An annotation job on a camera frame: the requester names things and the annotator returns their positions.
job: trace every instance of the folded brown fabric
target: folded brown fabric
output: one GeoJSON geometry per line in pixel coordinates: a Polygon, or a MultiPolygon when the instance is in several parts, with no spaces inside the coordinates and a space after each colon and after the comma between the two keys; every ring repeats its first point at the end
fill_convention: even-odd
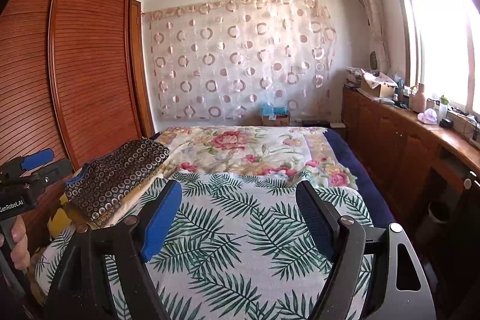
{"type": "Polygon", "coordinates": [[[167,147],[150,139],[129,141],[83,165],[78,175],[65,181],[65,194],[96,226],[103,227],[123,197],[154,174],[168,156],[167,147]]]}

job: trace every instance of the navy blue blanket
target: navy blue blanket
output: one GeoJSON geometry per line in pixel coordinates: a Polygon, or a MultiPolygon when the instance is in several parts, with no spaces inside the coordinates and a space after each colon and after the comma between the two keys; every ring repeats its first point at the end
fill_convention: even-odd
{"type": "Polygon", "coordinates": [[[371,181],[366,170],[338,133],[332,129],[328,129],[325,137],[331,145],[337,160],[345,167],[348,167],[350,172],[357,177],[358,192],[362,196],[365,205],[367,205],[374,226],[387,228],[388,224],[395,220],[392,212],[388,209],[388,205],[371,181]]]}

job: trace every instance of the window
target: window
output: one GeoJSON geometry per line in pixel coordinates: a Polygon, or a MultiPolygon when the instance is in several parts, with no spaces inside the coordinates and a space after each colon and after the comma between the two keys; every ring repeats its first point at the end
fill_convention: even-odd
{"type": "Polygon", "coordinates": [[[423,83],[427,96],[445,95],[450,104],[463,111],[480,113],[480,15],[472,1],[401,3],[407,50],[406,83],[423,83]]]}

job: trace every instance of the blue plastic bag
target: blue plastic bag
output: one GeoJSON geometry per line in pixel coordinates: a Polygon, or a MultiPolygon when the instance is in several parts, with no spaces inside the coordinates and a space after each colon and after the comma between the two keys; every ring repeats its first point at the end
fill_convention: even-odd
{"type": "Polygon", "coordinates": [[[267,102],[262,102],[260,104],[260,115],[271,116],[271,115],[289,115],[289,109],[286,107],[273,107],[267,102]]]}

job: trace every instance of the trash bin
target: trash bin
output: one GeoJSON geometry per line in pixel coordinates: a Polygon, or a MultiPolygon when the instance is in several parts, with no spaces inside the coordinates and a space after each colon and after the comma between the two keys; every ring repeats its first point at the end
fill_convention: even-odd
{"type": "Polygon", "coordinates": [[[428,204],[428,213],[423,217],[415,233],[415,242],[421,246],[428,244],[449,219],[450,209],[448,206],[438,200],[431,201],[428,204]]]}

